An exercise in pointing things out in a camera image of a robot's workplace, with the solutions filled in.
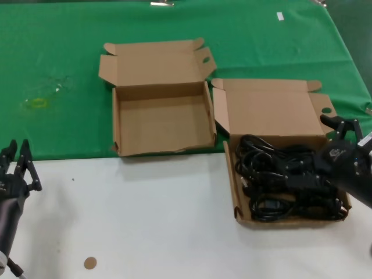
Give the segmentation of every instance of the brown dot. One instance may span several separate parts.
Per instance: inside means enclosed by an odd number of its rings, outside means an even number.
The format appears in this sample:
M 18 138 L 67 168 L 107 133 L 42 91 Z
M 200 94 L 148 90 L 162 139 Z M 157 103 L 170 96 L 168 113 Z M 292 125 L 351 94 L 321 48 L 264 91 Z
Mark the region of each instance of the brown dot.
M 95 257 L 89 257 L 84 262 L 84 267 L 86 269 L 93 269 L 96 265 L 97 265 L 97 260 L 95 259 Z

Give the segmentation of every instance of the white label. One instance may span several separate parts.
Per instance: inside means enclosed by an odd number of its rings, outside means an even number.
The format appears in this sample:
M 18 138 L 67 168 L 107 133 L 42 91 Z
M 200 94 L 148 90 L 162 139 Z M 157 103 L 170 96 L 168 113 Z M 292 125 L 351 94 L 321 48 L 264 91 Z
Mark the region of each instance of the white label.
M 277 16 L 278 16 L 278 20 L 284 20 L 284 16 L 282 14 L 282 12 L 277 12 Z
M 364 146 L 367 142 L 369 142 L 372 139 L 372 132 L 370 132 L 368 135 L 366 135 L 364 138 L 362 138 L 358 142 L 358 146 Z

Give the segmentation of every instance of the white table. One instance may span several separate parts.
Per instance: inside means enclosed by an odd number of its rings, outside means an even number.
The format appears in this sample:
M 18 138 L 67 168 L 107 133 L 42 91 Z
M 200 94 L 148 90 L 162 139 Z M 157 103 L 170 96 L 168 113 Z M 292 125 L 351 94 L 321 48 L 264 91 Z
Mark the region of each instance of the white table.
M 224 154 L 35 165 L 44 189 L 11 252 L 29 279 L 372 276 L 372 210 L 352 199 L 347 220 L 323 228 L 241 226 Z

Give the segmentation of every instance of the cardboard box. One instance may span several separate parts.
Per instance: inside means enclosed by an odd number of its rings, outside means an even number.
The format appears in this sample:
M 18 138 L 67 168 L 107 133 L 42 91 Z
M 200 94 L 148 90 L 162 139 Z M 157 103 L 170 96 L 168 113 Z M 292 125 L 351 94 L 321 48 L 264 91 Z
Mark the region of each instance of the cardboard box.
M 205 78 L 216 64 L 204 40 L 105 44 L 99 76 L 113 89 L 113 140 L 120 156 L 214 146 Z
M 249 198 L 243 194 L 240 175 L 234 170 L 235 149 L 240 138 L 253 134 L 278 147 L 306 144 L 319 150 L 333 131 L 320 122 L 320 115 L 336 116 L 328 96 L 312 93 L 321 88 L 319 81 L 213 79 L 213 104 L 216 121 L 230 133 L 224 142 L 234 216 L 239 223 L 269 225 L 312 225 L 330 221 L 285 219 L 262 223 L 251 219 Z M 339 192 L 344 207 L 350 209 L 345 192 Z

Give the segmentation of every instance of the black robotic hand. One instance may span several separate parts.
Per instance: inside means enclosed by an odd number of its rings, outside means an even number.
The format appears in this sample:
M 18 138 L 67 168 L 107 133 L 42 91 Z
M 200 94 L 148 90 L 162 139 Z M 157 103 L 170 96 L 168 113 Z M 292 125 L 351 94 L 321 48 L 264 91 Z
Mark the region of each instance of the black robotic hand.
M 14 174 L 7 173 L 16 152 L 15 140 L 0 152 L 0 275 L 8 265 L 16 277 L 20 277 L 23 271 L 9 259 L 9 254 L 18 221 L 23 213 L 24 202 L 30 195 L 30 191 L 41 191 L 41 184 L 26 139 L 22 143 Z M 24 180 L 26 170 L 29 170 L 33 179 L 29 185 Z
M 315 167 L 337 188 L 350 193 L 372 208 L 372 133 L 362 138 L 357 119 L 322 115 L 323 124 L 333 128 L 335 138 L 316 155 Z M 345 140 L 346 132 L 354 131 L 356 144 Z

